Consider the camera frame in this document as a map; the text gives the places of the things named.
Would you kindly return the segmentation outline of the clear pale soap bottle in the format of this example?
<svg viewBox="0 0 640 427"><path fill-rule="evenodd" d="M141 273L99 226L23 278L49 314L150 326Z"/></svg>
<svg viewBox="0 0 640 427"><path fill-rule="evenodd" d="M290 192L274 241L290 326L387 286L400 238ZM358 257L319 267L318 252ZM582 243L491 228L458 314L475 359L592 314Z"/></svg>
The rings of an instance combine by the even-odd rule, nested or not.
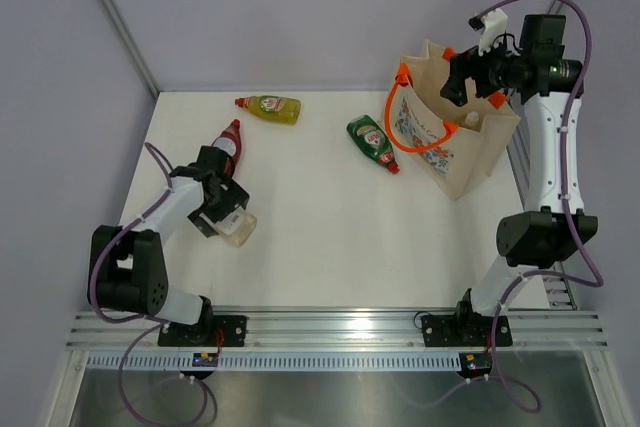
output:
<svg viewBox="0 0 640 427"><path fill-rule="evenodd" d="M242 247L253 233L256 217L243 209L230 213L223 220L213 224L214 230L235 247Z"/></svg>

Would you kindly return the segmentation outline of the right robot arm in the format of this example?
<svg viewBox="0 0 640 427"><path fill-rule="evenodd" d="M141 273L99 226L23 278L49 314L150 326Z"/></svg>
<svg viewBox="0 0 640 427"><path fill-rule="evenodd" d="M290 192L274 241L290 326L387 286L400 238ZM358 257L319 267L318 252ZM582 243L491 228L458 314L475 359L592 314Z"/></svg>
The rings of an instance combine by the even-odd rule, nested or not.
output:
<svg viewBox="0 0 640 427"><path fill-rule="evenodd" d="M598 229L597 218L585 212L577 176L576 131L586 65L564 56L565 16L526 16L514 48L507 45L502 10L473 17L469 24L480 31L479 43L451 55L440 94L462 107L468 101L465 82L471 79L479 98L506 90L519 95L529 129L529 187L523 212L499 222L498 256L482 280L465 292L453 314L421 315L428 347L511 345L510 302Z"/></svg>

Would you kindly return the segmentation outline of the amber liquid bottle white cap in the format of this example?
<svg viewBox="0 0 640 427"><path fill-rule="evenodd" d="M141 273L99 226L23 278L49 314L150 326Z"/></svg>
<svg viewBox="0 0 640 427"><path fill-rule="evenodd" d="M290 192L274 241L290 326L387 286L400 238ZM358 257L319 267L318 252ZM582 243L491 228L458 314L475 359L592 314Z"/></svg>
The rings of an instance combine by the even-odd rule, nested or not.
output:
<svg viewBox="0 0 640 427"><path fill-rule="evenodd" d="M476 111L469 112L462 123L462 126L467 129L476 130L481 126L480 114Z"/></svg>

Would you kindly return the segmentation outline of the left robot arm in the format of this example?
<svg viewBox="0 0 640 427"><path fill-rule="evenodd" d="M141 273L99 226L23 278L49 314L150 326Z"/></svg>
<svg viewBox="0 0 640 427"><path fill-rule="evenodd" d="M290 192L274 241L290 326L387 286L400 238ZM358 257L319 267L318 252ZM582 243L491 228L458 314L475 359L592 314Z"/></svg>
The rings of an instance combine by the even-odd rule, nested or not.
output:
<svg viewBox="0 0 640 427"><path fill-rule="evenodd" d="M235 162L216 146L201 147L187 166L172 167L153 144L145 145L166 184L158 198L125 225L100 226L91 239L88 300L104 321L111 309L127 321L150 318L180 327L191 344L208 343L215 332L209 299L173 286L164 246L186 221L206 238L220 236L241 246L256 219L247 210L248 193L235 182Z"/></svg>

